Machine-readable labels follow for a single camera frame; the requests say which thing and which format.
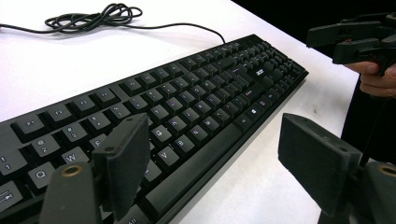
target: key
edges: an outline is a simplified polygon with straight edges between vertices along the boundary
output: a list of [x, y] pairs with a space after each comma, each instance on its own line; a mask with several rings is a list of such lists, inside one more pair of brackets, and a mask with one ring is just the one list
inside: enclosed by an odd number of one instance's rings
[[83, 95], [73, 100], [70, 103], [70, 107], [79, 118], [86, 117], [99, 110], [99, 106], [97, 106], [88, 95]]
[[187, 124], [179, 117], [175, 116], [165, 123], [165, 127], [173, 136], [180, 136], [187, 130]]
[[14, 181], [0, 186], [0, 213], [22, 200], [22, 195]]
[[157, 156], [158, 164], [161, 165], [166, 173], [169, 173], [175, 169], [179, 161], [179, 156], [171, 147], [165, 147], [157, 154]]
[[61, 137], [67, 145], [72, 147], [84, 142], [88, 134], [79, 123], [72, 123], [61, 129]]
[[148, 169], [145, 172], [145, 176], [143, 177], [142, 184], [147, 189], [152, 189], [156, 183], [160, 180], [163, 172], [158, 168], [158, 166], [150, 160], [148, 162]]
[[152, 107], [148, 111], [148, 115], [151, 120], [154, 121], [157, 125], [162, 124], [170, 117], [170, 114], [168, 113], [168, 111], [165, 110], [165, 108], [163, 108], [162, 105], [156, 105]]
[[175, 63], [171, 63], [169, 66], [165, 67], [165, 70], [171, 74], [172, 77], [178, 77], [184, 74]]
[[90, 150], [95, 150], [98, 148], [103, 141], [105, 141], [106, 135], [102, 133], [101, 135], [94, 137], [93, 139], [90, 140], [90, 143], [88, 144], [88, 148]]
[[72, 163], [76, 161], [89, 161], [90, 159], [87, 155], [82, 151], [81, 147], [75, 147], [70, 151], [62, 154], [62, 158], [66, 163]]
[[126, 105], [136, 114], [149, 109], [149, 104], [139, 95], [132, 97]]
[[40, 161], [44, 161], [42, 159], [53, 159], [55, 156], [57, 156], [56, 152], [61, 149], [55, 138], [53, 138], [53, 136], [50, 134], [44, 135], [33, 141], [32, 148], [35, 152], [34, 154]]
[[163, 127], [163, 125], [154, 128], [151, 131], [151, 141], [153, 141], [154, 145], [163, 148], [171, 142], [173, 136], [168, 132], [168, 130]]
[[163, 68], [156, 68], [153, 72], [151, 72], [151, 74], [160, 83], [163, 83], [172, 78], [165, 70], [163, 70]]
[[191, 155], [195, 149], [195, 144], [186, 135], [181, 135], [175, 142], [172, 143], [177, 155], [185, 159]]
[[50, 130], [35, 114], [28, 114], [21, 117], [17, 122], [12, 124], [12, 128], [23, 143], [31, 141]]
[[203, 145], [206, 142], [206, 140], [208, 139], [208, 137], [209, 137], [209, 135], [199, 125], [195, 125], [193, 128], [191, 128], [186, 133], [186, 135], [198, 147]]
[[127, 80], [123, 81], [120, 86], [122, 89], [129, 95], [134, 96], [139, 92], [143, 91], [142, 85], [136, 81], [134, 77], [128, 78]]
[[62, 127], [76, 119], [65, 105], [53, 105], [44, 113], [44, 117], [55, 129]]
[[88, 116], [84, 123], [95, 134], [104, 133], [113, 127], [113, 124], [102, 112]]
[[142, 94], [142, 97], [151, 106], [158, 105], [165, 100], [165, 98], [155, 89], [145, 91], [145, 93]]
[[125, 107], [124, 104], [119, 103], [108, 108], [106, 114], [115, 123], [119, 124], [123, 119], [131, 115], [131, 112]]
[[0, 172], [10, 175], [27, 165], [26, 159], [17, 149], [0, 151]]
[[102, 108], [114, 105], [120, 100], [109, 88], [102, 88], [94, 92], [92, 98]]
[[52, 164], [48, 161], [37, 168], [28, 172], [30, 180], [34, 185], [34, 189], [42, 190], [50, 183], [50, 177], [55, 171]]
[[142, 85], [146, 90], [155, 87], [160, 82], [155, 79], [150, 73], [144, 73], [136, 78], [136, 80]]
[[171, 99], [167, 100], [165, 104], [163, 104], [163, 107], [172, 116], [178, 114], [184, 108], [183, 105], [175, 97], [172, 97]]

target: black keyboard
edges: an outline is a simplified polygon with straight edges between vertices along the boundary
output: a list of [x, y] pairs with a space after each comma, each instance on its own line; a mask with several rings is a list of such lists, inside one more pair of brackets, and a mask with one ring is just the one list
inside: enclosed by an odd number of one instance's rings
[[50, 175], [90, 161], [118, 124], [140, 113], [149, 117], [151, 157], [124, 220], [166, 223], [307, 75], [248, 35], [3, 121], [0, 223], [37, 223]]

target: white desk surface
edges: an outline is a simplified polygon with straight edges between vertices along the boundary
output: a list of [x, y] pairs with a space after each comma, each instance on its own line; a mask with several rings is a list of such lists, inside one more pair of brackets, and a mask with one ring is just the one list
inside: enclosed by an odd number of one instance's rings
[[[48, 18], [101, 12], [110, 3], [0, 0], [0, 23], [46, 30]], [[309, 71], [301, 88], [174, 223], [318, 223], [320, 209], [277, 159], [281, 117], [284, 112], [298, 114], [339, 136], [358, 74], [332, 64], [229, 0], [122, 3], [143, 10], [133, 25], [191, 22], [218, 31], [226, 41], [256, 34]], [[33, 35], [2, 28], [0, 121], [219, 44], [217, 35], [187, 26], [154, 31], [101, 28], [85, 35]]]

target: keyboard cable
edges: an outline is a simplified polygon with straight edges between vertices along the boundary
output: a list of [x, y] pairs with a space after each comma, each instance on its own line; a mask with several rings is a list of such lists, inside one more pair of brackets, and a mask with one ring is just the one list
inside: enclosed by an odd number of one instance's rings
[[113, 3], [108, 5], [101, 13], [94, 14], [82, 14], [82, 13], [68, 13], [61, 15], [59, 17], [50, 18], [44, 21], [46, 25], [48, 25], [52, 30], [47, 31], [37, 31], [31, 30], [15, 25], [8, 25], [0, 23], [0, 28], [8, 28], [19, 30], [27, 33], [33, 34], [54, 34], [54, 33], [63, 33], [63, 34], [81, 34], [87, 33], [99, 26], [111, 26], [111, 27], [127, 27], [132, 29], [141, 29], [141, 30], [154, 30], [154, 29], [162, 29], [171, 26], [194, 26], [209, 32], [212, 32], [218, 35], [221, 38], [223, 44], [225, 44], [225, 40], [223, 36], [212, 29], [204, 27], [202, 25], [188, 23], [188, 22], [177, 22], [170, 23], [159, 26], [133, 26], [129, 25], [132, 22], [133, 18], [140, 17], [143, 15], [143, 11], [139, 7], [127, 7], [123, 3]]

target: finger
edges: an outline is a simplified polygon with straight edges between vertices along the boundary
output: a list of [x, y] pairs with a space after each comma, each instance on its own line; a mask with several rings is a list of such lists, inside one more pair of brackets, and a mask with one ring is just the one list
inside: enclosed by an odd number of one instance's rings
[[378, 64], [371, 62], [349, 63], [344, 66], [357, 73], [375, 74], [379, 71]]
[[395, 97], [396, 96], [396, 89], [392, 88], [380, 88], [377, 86], [372, 86], [367, 83], [361, 83], [360, 89], [363, 92], [366, 92], [373, 96], [379, 97]]
[[361, 82], [370, 86], [385, 89], [396, 89], [396, 78], [380, 76], [378, 74], [361, 74]]
[[385, 77], [396, 79], [396, 63], [387, 68], [385, 71]]

